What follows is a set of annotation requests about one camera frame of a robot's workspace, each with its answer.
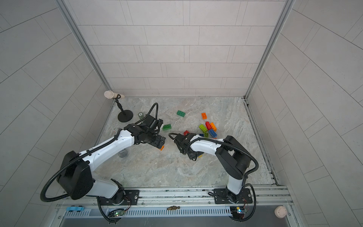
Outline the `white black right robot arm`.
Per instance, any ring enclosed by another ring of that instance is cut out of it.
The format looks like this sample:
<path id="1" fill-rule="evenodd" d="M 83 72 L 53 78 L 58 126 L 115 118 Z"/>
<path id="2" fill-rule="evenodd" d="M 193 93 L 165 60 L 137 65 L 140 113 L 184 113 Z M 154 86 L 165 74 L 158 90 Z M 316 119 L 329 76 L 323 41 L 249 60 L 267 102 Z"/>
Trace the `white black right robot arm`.
<path id="1" fill-rule="evenodd" d="M 228 196 L 237 196 L 246 187 L 248 176 L 259 169 L 259 163 L 234 137 L 212 139 L 195 133 L 186 135 L 169 133 L 178 150 L 196 161 L 203 154 L 215 156 L 229 175 L 226 187 Z"/>

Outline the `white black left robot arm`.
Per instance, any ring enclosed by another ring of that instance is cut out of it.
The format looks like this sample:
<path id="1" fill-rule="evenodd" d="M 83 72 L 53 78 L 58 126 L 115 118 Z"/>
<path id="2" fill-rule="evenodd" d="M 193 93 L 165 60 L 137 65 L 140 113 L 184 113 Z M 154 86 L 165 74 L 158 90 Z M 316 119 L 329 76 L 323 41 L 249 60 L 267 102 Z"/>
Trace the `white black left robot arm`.
<path id="1" fill-rule="evenodd" d="M 43 202 L 53 202 L 70 197 L 78 200 L 84 196 L 103 197 L 118 205 L 125 200 L 124 187 L 118 181 L 96 177 L 94 171 L 120 151 L 139 144 L 149 144 L 161 149 L 165 137 L 159 135 L 162 119 L 147 115 L 135 124 L 129 124 L 101 144 L 76 153 L 71 151 L 64 156 L 61 168 L 45 184 L 40 193 Z M 53 181 L 64 189 L 66 194 L 48 198 L 46 192 Z"/>

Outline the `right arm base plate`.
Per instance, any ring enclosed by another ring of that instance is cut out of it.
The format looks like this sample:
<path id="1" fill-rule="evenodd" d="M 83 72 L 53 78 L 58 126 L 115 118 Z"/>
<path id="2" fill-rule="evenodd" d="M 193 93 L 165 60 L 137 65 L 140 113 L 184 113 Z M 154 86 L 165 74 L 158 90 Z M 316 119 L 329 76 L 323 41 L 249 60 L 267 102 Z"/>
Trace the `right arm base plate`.
<path id="1" fill-rule="evenodd" d="M 244 188 L 239 194 L 234 194 L 228 189 L 214 189 L 212 192 L 208 192 L 208 195 L 213 197 L 215 204 L 252 204 L 253 198 L 250 189 Z"/>

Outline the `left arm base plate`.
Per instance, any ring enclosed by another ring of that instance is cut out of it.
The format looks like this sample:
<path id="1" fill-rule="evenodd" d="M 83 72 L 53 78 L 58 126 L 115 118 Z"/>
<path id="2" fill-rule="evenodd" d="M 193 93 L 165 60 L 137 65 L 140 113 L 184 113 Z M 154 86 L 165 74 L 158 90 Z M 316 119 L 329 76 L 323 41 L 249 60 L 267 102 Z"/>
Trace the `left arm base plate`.
<path id="1" fill-rule="evenodd" d="M 99 203 L 101 206 L 137 205 L 139 195 L 139 190 L 124 190 L 122 193 L 117 193 L 110 199 L 101 197 Z"/>

